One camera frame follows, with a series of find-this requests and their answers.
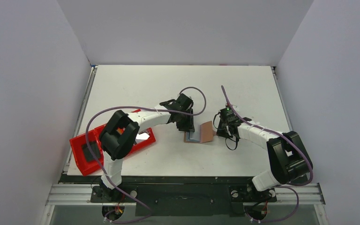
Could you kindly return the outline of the tan leather card holder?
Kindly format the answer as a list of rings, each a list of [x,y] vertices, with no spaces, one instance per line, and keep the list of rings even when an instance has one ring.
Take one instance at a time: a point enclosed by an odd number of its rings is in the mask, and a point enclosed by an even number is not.
[[[196,128],[194,132],[184,133],[185,143],[208,143],[212,142],[216,131],[213,129],[213,121],[207,121]]]

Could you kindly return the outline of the silver mirrored card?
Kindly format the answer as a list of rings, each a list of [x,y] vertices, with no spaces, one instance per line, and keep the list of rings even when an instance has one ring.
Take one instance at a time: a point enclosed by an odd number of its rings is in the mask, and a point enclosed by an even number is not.
[[[150,132],[148,130],[144,130],[141,133],[138,133],[135,138],[135,145],[140,144],[150,138]]]

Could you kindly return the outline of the red three-compartment bin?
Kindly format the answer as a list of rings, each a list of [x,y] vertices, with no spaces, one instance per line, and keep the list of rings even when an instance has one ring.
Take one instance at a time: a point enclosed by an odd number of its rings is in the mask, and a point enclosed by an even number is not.
[[[78,135],[69,140],[76,167],[82,176],[91,175],[101,169],[97,161],[93,158],[92,153],[96,155],[100,163],[104,163],[103,150],[98,139],[104,127],[105,124],[89,131],[88,139],[92,151],[89,151],[87,147],[85,134]],[[141,142],[140,144],[135,145],[134,143],[131,151],[127,154],[127,157],[130,157],[131,155],[136,154],[149,146],[152,146],[156,142],[152,128],[148,128],[146,130],[150,132],[150,138],[144,142]]]

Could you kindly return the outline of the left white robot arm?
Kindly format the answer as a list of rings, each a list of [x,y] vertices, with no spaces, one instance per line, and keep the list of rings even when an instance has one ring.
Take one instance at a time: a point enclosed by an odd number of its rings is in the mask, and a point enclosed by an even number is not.
[[[121,184],[123,159],[132,150],[140,132],[170,123],[174,123],[181,132],[193,132],[193,105],[190,97],[180,94],[177,99],[161,102],[152,109],[140,109],[129,113],[117,110],[99,135],[104,153],[101,189],[108,195],[113,195],[116,186]]]

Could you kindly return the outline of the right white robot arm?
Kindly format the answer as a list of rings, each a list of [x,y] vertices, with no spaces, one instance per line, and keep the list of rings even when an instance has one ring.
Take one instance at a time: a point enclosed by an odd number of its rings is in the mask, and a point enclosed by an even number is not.
[[[262,192],[275,186],[290,184],[312,171],[312,162],[298,133],[281,133],[265,128],[250,118],[240,118],[225,107],[218,112],[220,118],[217,135],[250,141],[268,153],[270,168],[252,178],[252,189]]]

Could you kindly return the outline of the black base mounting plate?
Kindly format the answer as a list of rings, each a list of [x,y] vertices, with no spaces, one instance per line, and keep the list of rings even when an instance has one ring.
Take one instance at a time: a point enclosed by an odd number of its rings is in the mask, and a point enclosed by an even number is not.
[[[290,194],[301,203],[296,187],[279,186],[258,192],[252,189],[250,177],[148,177],[125,176],[113,195],[100,187],[98,176],[63,174],[59,184],[81,185],[88,203],[103,205],[103,213],[120,214],[125,205],[136,206],[136,216],[213,216],[242,217],[245,214],[265,215],[265,203],[279,203],[280,195]]]

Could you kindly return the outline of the aluminium frame rail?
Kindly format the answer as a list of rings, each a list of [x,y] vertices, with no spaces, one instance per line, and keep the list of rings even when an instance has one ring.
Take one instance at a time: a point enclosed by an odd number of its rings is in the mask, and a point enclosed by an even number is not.
[[[82,184],[53,185],[49,193],[41,224],[52,221],[54,209],[64,206],[134,206],[137,216],[242,216],[252,207],[290,206],[290,212],[271,213],[271,220],[289,222],[305,219],[302,208],[313,207],[314,223],[328,224],[324,199],[318,184],[302,187],[283,186],[266,191],[258,197],[247,194],[246,187],[235,184],[127,184],[124,192],[111,199],[99,186]]]

